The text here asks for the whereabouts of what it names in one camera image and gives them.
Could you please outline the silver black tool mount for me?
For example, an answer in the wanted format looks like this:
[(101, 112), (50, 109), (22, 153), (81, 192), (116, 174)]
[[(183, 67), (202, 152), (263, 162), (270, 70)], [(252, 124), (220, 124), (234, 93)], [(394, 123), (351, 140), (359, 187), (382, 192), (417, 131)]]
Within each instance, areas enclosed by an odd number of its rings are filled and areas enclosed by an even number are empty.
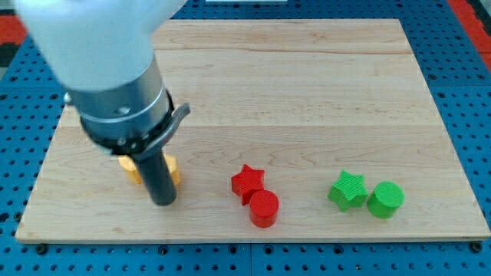
[(65, 101), (96, 145), (138, 160), (160, 151), (190, 114), (187, 103), (174, 107), (156, 60), (131, 82), (91, 92), (68, 89)]

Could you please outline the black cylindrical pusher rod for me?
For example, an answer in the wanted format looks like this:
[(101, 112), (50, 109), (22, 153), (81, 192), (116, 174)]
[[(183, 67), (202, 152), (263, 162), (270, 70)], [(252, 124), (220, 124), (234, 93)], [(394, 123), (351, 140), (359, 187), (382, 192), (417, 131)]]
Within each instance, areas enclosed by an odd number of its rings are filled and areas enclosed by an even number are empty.
[(155, 205), (170, 205), (177, 196), (169, 168), (161, 152), (144, 159), (134, 159), (136, 168)]

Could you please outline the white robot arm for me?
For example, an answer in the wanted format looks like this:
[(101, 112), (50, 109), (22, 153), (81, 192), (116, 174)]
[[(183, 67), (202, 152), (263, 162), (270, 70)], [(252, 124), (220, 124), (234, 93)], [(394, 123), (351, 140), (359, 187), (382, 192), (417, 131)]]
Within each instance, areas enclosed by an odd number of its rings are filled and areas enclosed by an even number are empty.
[(109, 154), (133, 160), (156, 205), (176, 199), (162, 149), (190, 108), (174, 107), (152, 36), (183, 5), (184, 0), (15, 3), (84, 132)]

